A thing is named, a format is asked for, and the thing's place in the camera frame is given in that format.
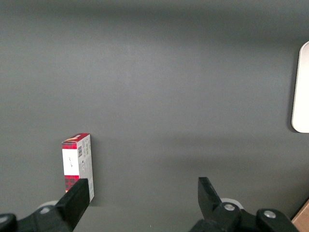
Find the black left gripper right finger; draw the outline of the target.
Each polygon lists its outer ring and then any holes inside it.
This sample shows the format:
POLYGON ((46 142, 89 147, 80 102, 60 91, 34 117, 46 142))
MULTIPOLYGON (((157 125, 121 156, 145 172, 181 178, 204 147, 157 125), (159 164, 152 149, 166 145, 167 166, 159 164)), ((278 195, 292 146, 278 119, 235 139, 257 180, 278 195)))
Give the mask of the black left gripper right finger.
POLYGON ((203 215, 192 232, 297 232, 282 212, 262 208, 252 215, 231 201, 220 199, 210 180, 198 179, 198 204, 203 215))

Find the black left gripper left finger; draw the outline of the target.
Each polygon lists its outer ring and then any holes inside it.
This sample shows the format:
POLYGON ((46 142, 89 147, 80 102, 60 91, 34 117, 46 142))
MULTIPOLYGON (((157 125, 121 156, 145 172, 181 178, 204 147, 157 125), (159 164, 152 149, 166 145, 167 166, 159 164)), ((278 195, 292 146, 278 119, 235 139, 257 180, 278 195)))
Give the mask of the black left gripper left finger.
POLYGON ((18 220, 15 214, 0 215, 2 232, 71 232, 90 203, 88 179, 82 178, 55 205, 46 205, 18 220))

